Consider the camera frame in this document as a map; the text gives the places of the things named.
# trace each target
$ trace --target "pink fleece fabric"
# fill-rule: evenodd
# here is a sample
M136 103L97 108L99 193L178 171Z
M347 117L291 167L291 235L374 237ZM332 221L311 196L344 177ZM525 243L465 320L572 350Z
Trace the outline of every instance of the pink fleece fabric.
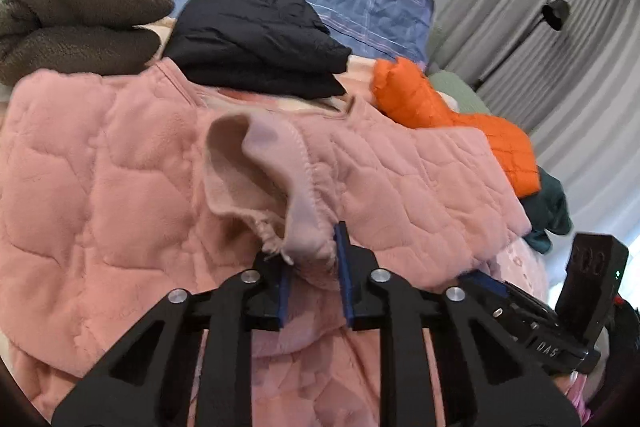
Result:
M219 286L270 238L299 276L287 326L254 336L255 424L377 425L378 339L343 328L332 224L433 288L527 233L513 189L477 130L408 130L359 99L335 116L209 105L170 60L18 84L0 141L0 329L18 383L50 417L168 291ZM236 137L212 143L220 125Z

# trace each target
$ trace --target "metal bolt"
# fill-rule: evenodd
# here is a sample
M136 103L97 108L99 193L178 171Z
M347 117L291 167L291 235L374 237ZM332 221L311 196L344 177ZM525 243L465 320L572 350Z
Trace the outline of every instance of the metal bolt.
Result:
M391 279L391 274L387 270L378 268L371 272L371 278L375 282L387 282L389 279Z
M459 288L458 286L452 286L451 288L447 288L445 295L447 296L447 299L453 302L463 301L465 300L465 297L466 297L465 291L462 288Z
M177 288L175 290L171 290L167 298L169 302L172 304L180 304L181 302L185 302L187 300L187 291L182 288Z
M240 280L247 284L254 284L260 280L260 272L258 270L245 270L240 275Z

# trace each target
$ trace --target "folded brown fleece blanket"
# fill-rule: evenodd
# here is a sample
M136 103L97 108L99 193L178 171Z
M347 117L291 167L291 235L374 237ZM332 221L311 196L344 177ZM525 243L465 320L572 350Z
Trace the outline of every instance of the folded brown fleece blanket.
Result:
M0 82L13 86L40 68L139 73L160 40L134 26L155 22L173 9L173 0L4 0Z

